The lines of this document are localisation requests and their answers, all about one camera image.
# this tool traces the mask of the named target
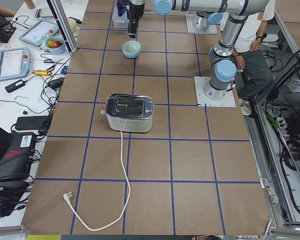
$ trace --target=person's foot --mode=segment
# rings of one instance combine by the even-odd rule
[[[240,107],[241,107],[242,114],[244,116],[249,116],[252,112],[250,102],[248,100],[245,100],[245,99],[239,99],[239,102],[240,102]]]

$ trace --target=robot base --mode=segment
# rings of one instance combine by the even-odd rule
[[[236,102],[232,91],[226,91],[224,97],[221,100],[213,100],[205,95],[204,86],[209,81],[210,81],[210,77],[204,77],[204,76],[194,77],[196,101],[198,107],[207,106],[207,107],[235,108]]]
[[[195,19],[195,14],[186,14],[186,26],[188,29],[189,34],[209,34],[209,35],[216,35],[218,33],[216,25],[209,25],[205,28],[198,28],[195,27],[193,21]]]

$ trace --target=tablet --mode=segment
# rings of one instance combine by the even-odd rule
[[[56,23],[40,20],[25,33],[19,36],[19,40],[35,46],[42,45],[49,37],[55,35],[59,31]]]
[[[30,69],[29,48],[21,47],[0,51],[0,81],[23,78]]]

